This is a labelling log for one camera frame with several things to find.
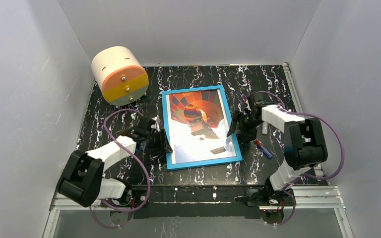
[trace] blue picture frame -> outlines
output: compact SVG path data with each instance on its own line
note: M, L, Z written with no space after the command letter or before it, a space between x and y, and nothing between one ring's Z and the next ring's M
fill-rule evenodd
M188 93L188 92L206 91L206 90L217 90L217 91L219 91L219 93L221 95L223 111L224 111L225 115L227 116L227 125L228 125L228 127L230 127L232 118L231 118L229 106L227 103L227 97L226 97L226 94L224 91L224 87L222 85L163 91L161 93L162 102L163 102L163 121L164 121L164 128L166 130L167 138L168 138L170 144L172 144L172 141L170 139L171 134L170 134L169 117L168 117L168 112L170 111L170 108L168 108L168 106L167 106L167 101L168 101L167 96L170 94ZM237 141L237 136L234 133L233 135L231 135L231 137L232 137L232 141L233 141L232 144L234 147L235 156L225 157L225 158L217 158L217 159L208 159L208 160L203 160L203 161L174 163L173 164L172 163L172 154L167 153L167 170L178 170L178 169L201 167L201 166L208 166L208 165L227 164L227 163L234 163L234 162L241 161L242 160L242 154L240 152L239 143Z

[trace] robotic arm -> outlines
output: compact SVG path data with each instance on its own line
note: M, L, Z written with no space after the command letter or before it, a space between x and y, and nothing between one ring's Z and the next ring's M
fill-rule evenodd
M251 94L245 105L245 112L236 111L228 132L234 132L240 143L256 139L257 127L267 122L284 132L284 162L265 182L264 188L247 194L245 202L268 203L271 199L282 200L286 184L307 172L310 168L327 160L328 152L318 119L305 119L288 114L281 106L264 98L261 92Z
M137 146L152 154L172 152L165 130L159 130L155 119L145 117L116 141L132 152ZM103 178L103 172L128 156L114 141L87 152L76 150L66 163L57 191L83 207L89 207L96 199L107 198L127 204L131 199L130 185L119 178Z

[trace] hot air balloon picture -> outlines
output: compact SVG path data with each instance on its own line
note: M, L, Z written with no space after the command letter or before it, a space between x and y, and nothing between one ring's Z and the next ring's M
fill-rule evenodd
M167 169L242 160L236 135L227 137L231 115L223 86L162 92L164 128L173 153Z

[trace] gray floor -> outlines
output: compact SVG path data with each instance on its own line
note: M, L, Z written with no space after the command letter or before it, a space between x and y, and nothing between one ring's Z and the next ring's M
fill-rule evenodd
M96 211L105 224L111 224L109 211ZM261 220L241 217L166 217L134 219L119 229L96 224L88 210L61 211L56 238L341 238L333 209L297 209L291 221L274 228Z

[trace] marble tabletop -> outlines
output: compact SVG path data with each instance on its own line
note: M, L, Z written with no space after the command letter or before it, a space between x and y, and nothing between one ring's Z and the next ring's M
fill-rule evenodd
M158 116L163 126L161 92L175 89L223 85L230 111L240 110L244 99L256 91L269 91L278 95L288 109L294 110L294 103L287 84L284 70L280 65L237 65L237 66L173 66L146 67L149 76L147 95L140 100L121 108L139 110L147 117ZM77 149L88 151L110 142L103 130L103 120L117 110L102 97L95 83L91 93L84 122L77 142ZM139 116L131 113L120 113L109 121L115 137L122 131L137 124ZM243 160L216 166L168 171L166 156L149 156L138 152L153 185L255 185L263 184L279 167L284 159L282 133L269 126L268 134L258 132L257 137L274 157L269 160L256 145L251 142L242 146ZM133 185L146 184L145 175L139 164L128 157L109 168L107 178L122 178ZM317 180L303 178L299 184L318 184Z

